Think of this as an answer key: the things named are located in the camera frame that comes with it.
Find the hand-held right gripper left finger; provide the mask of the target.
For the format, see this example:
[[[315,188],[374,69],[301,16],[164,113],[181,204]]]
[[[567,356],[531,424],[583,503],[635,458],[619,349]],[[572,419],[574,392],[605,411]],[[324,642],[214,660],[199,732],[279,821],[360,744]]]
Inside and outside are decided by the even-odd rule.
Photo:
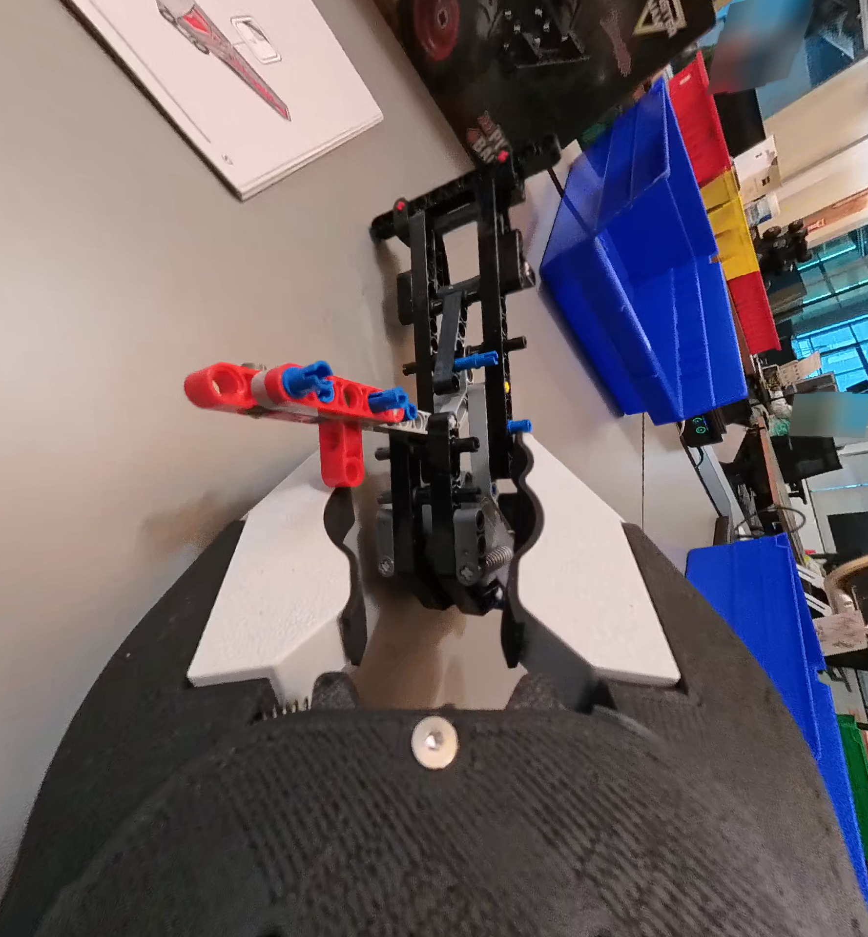
[[[189,682],[309,696],[322,673],[357,667],[369,627],[354,525],[351,489],[326,486],[312,454],[246,516]]]

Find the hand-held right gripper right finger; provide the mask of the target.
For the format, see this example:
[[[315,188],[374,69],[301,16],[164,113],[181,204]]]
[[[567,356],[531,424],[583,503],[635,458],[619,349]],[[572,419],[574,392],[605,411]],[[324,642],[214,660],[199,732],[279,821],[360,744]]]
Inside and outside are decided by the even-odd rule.
[[[547,679],[590,711],[613,685],[673,691],[682,673],[621,516],[534,437],[515,437],[514,537],[500,646],[512,669]]]

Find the red toy beam assembly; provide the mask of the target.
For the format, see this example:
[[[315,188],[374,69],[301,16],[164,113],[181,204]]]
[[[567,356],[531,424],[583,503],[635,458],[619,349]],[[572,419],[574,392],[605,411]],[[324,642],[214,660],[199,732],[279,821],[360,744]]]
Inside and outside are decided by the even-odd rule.
[[[317,427],[328,488],[353,488],[365,479],[364,432],[424,438],[428,431],[429,415],[404,389],[340,377],[323,360],[271,368],[217,363],[189,374],[184,392],[204,410]]]

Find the black toy chassis assembly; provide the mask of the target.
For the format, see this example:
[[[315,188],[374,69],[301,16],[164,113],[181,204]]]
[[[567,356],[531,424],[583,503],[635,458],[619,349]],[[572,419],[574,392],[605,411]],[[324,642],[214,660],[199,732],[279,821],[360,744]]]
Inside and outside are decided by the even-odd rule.
[[[410,587],[428,609],[485,615],[501,607],[517,546],[516,449],[532,432],[513,416],[506,299],[534,287],[510,210],[528,179],[558,163],[555,135],[512,148],[456,180],[400,200],[370,226],[375,242],[401,241],[410,267],[398,274],[398,319],[413,329],[420,426],[389,431],[376,450],[388,467],[378,496],[375,544],[381,576]]]

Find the black desk height controller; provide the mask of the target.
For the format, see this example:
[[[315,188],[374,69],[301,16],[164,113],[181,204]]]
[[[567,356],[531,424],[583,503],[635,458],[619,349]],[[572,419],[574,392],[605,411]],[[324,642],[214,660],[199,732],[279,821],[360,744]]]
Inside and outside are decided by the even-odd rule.
[[[723,441],[728,424],[721,408],[711,409],[684,421],[682,444],[689,449],[701,449]]]

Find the grey desk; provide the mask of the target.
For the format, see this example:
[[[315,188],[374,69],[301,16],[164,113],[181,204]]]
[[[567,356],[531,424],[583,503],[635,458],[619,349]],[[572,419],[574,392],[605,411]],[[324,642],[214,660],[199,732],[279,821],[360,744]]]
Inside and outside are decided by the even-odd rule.
[[[60,2],[0,2],[0,900],[128,634],[314,446],[184,376],[413,357],[372,217],[470,162],[373,2],[316,2],[380,124],[245,204]]]

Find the blue plastic bin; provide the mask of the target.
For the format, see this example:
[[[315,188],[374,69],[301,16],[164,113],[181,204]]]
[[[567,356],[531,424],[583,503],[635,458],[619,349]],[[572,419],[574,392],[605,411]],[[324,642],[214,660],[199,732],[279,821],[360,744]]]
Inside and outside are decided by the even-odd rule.
[[[746,398],[718,255],[660,79],[572,165],[539,269],[623,413],[661,426]]]
[[[691,550],[687,579],[768,674],[815,758],[868,907],[868,866],[826,662],[785,534]]]

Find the red plastic bin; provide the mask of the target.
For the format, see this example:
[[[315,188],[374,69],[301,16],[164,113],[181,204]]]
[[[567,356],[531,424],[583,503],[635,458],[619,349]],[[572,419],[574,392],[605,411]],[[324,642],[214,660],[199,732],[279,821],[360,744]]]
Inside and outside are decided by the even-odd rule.
[[[781,342],[760,272],[726,281],[746,348],[752,355],[780,350]]]
[[[701,52],[670,79],[668,89],[698,185],[703,187],[731,168],[732,157]]]

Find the green plastic bin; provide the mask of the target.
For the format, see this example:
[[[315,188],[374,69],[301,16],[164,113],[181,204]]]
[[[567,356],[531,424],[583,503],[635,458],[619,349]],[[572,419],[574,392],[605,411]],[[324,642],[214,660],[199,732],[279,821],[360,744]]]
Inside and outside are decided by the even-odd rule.
[[[838,714],[837,722],[847,762],[862,848],[868,860],[868,750],[857,721],[852,715]]]

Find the row of yellow plastic bins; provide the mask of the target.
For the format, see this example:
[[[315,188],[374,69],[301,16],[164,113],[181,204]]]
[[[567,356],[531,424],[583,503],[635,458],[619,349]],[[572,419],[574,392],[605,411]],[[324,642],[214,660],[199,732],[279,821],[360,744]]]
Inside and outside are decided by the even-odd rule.
[[[734,168],[730,167],[700,188],[717,256],[727,282],[759,272],[759,261],[747,223]]]

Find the white instruction booklet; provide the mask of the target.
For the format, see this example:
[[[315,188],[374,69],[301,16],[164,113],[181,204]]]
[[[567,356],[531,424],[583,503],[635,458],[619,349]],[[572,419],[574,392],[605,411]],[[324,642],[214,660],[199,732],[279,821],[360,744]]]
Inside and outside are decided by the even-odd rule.
[[[314,2],[65,5],[242,202],[382,122]]]

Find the black toy set box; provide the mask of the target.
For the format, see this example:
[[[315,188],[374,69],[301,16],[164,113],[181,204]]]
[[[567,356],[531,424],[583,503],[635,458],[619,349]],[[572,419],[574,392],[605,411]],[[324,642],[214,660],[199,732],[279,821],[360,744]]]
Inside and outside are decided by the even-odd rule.
[[[577,140],[716,24],[710,1],[379,1],[476,159]]]

